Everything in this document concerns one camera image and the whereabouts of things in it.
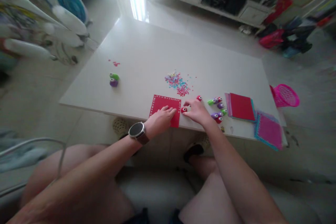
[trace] paper confetti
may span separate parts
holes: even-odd
[[[185,96],[189,94],[190,88],[188,84],[183,81],[181,73],[175,71],[174,73],[168,74],[164,79],[169,84],[169,88],[177,90],[178,95]]]

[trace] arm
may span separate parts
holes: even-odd
[[[176,109],[168,106],[153,114],[144,124],[152,139],[170,126]],[[97,155],[83,162],[46,188],[25,205],[9,223],[62,223],[61,218],[73,214],[92,196],[111,182],[124,164],[142,145],[126,136]]]
[[[241,218],[246,223],[287,223],[254,171],[236,152],[203,103],[187,101],[191,111],[183,113],[201,124],[207,133],[220,175]]]

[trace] pink plastic basket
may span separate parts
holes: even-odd
[[[274,101],[277,107],[297,107],[300,105],[300,99],[291,87],[280,84],[274,88],[274,91]]]

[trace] red bag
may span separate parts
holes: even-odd
[[[282,35],[284,32],[285,32],[284,29],[278,29],[275,32],[259,39],[259,44],[268,49],[272,48],[273,46],[277,46],[284,41],[282,39]]]

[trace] wristwatch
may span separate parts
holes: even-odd
[[[145,125],[142,122],[133,124],[133,126],[129,129],[128,134],[131,138],[136,139],[142,145],[149,142],[149,139],[146,136]]]

